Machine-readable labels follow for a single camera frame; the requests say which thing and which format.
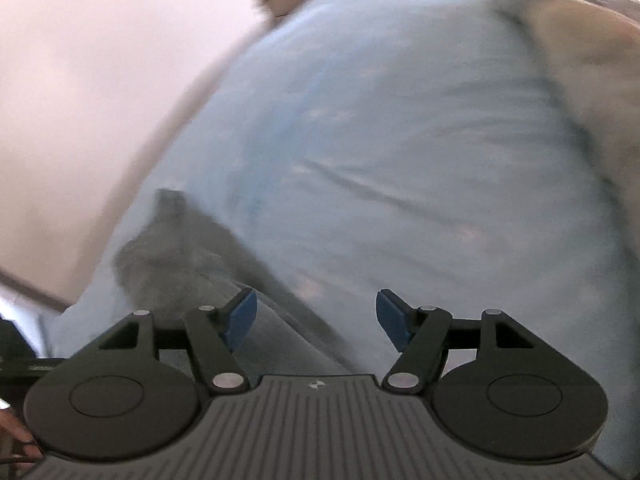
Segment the blue denim jeans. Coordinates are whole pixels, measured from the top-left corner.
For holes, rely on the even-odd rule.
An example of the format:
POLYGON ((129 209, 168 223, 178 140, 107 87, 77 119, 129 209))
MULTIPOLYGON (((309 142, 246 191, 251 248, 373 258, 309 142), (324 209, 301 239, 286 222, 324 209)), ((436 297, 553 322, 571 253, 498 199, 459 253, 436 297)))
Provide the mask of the blue denim jeans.
POLYGON ((155 192, 149 221, 119 249, 113 270, 130 304, 159 320, 221 307, 241 289, 253 289, 257 318, 234 355, 252 382, 263 374, 360 370, 337 332, 183 192, 155 192))

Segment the light blue patterned bed sheet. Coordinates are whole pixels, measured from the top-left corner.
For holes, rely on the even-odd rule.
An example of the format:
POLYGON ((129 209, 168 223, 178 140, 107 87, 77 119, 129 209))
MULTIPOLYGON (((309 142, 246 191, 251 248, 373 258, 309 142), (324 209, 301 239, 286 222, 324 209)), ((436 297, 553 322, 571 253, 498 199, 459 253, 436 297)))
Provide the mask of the light blue patterned bed sheet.
POLYGON ((397 354, 376 293, 513 316, 604 388, 597 456, 639 469, 639 281, 585 133, 491 0, 309 0, 253 44, 142 184, 80 299, 70 356, 136 310, 113 260, 183 192, 347 344, 397 354))

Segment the grey beige quilt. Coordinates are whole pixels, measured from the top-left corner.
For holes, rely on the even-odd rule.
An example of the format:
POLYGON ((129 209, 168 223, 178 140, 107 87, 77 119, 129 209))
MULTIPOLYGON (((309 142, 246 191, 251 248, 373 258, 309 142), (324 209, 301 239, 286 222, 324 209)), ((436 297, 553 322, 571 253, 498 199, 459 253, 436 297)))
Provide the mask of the grey beige quilt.
POLYGON ((639 1, 492 0, 533 43, 570 117, 591 136, 639 236, 639 1))

